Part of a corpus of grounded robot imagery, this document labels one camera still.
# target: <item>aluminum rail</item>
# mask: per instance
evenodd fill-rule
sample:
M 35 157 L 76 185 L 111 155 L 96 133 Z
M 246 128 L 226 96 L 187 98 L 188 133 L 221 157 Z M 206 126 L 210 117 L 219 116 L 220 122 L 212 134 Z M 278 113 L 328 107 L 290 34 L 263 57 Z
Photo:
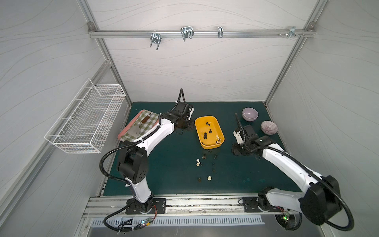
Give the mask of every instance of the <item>aluminum rail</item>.
M 218 38 L 218 30 L 193 30 L 193 38 Z M 223 38 L 287 38 L 290 30 L 223 30 Z M 89 32 L 91 38 L 150 38 L 152 33 L 162 38 L 182 38 L 180 30 L 97 30 Z M 292 37 L 314 37 L 315 31 L 295 30 Z

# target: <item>checkered cloth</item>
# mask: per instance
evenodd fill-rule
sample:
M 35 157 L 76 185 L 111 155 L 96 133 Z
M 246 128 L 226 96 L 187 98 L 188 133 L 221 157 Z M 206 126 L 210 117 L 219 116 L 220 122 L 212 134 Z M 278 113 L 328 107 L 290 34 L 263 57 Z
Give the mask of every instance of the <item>checkered cloth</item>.
M 145 110 L 138 116 L 137 120 L 132 124 L 132 126 L 138 125 L 150 113 L 151 113 L 150 118 L 144 124 L 141 124 L 139 126 L 140 128 L 139 137 L 145 135 L 154 126 L 154 124 L 158 120 L 159 114 Z M 124 135 L 121 136 L 120 140 L 121 141 L 134 141 L 139 137 L 132 136 L 128 132 L 126 132 Z

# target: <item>metal clamp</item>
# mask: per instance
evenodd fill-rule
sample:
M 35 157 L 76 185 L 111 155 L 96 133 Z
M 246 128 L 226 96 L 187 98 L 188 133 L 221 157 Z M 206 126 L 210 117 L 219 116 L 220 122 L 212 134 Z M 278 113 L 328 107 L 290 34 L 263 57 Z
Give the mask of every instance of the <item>metal clamp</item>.
M 184 41 L 186 41 L 186 37 L 192 39 L 192 36 L 194 34 L 192 26 L 185 26 L 181 28 L 180 33 L 182 34 Z
M 224 28 L 222 26 L 218 27 L 218 37 L 222 38 L 224 36 Z
M 296 30 L 296 27 L 292 27 L 290 29 L 290 31 L 287 34 L 285 34 L 285 35 L 287 35 L 287 38 L 291 38 L 292 36 L 298 36 L 298 37 L 300 37 L 301 35 L 296 34 L 295 30 Z
M 87 26 L 88 26 L 88 32 L 96 31 L 95 24 L 93 24 L 92 22 L 87 22 Z
M 158 33 L 152 33 L 151 36 L 150 36 L 150 39 L 151 39 L 151 43 L 150 43 L 150 48 L 151 46 L 154 44 L 158 44 L 157 45 L 157 50 L 158 50 L 158 47 L 159 47 L 159 44 L 161 43 L 162 41 L 162 37 L 160 34 Z

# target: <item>pink bowl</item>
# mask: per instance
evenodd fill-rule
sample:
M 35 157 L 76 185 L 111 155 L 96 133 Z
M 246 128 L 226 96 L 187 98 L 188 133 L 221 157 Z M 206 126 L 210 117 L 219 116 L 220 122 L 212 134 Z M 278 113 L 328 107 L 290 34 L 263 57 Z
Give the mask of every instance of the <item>pink bowl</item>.
M 278 132 L 278 126 L 271 121 L 263 121 L 261 124 L 261 129 L 267 135 L 273 135 Z

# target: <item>vent grille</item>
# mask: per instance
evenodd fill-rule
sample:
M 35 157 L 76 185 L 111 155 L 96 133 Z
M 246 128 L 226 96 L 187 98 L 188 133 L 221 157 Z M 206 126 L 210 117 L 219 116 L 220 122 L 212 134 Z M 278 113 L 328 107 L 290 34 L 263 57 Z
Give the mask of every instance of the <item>vent grille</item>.
M 136 226 L 146 217 L 109 218 L 107 223 L 117 227 L 127 222 L 127 226 Z M 215 215 L 188 217 L 157 217 L 150 226 L 242 226 L 265 224 L 260 215 Z M 93 218 L 91 227 L 104 227 L 103 218 Z

